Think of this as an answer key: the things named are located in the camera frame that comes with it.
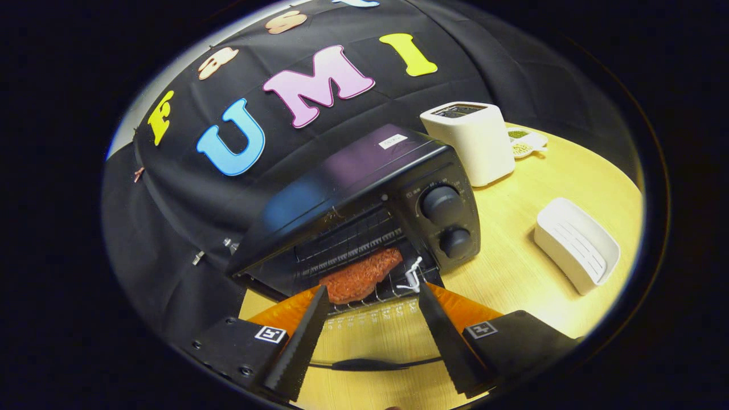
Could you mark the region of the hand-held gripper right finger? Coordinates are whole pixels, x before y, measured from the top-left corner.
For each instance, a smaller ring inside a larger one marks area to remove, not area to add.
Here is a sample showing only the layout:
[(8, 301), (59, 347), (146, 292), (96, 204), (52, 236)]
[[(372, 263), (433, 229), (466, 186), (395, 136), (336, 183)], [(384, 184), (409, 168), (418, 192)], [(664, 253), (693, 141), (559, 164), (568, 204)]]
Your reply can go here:
[(442, 286), (420, 286), (419, 308), (456, 392), (471, 399), (530, 379), (575, 348), (525, 310), (501, 314)]

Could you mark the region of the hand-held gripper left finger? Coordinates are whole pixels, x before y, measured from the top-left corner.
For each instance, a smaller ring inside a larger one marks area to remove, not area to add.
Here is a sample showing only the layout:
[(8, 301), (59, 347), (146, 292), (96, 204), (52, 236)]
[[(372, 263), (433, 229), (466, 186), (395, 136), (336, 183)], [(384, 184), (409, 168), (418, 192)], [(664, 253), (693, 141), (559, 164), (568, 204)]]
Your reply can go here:
[(193, 337), (191, 358), (252, 394), (297, 401), (329, 311), (326, 286), (315, 286), (248, 320), (222, 319)]

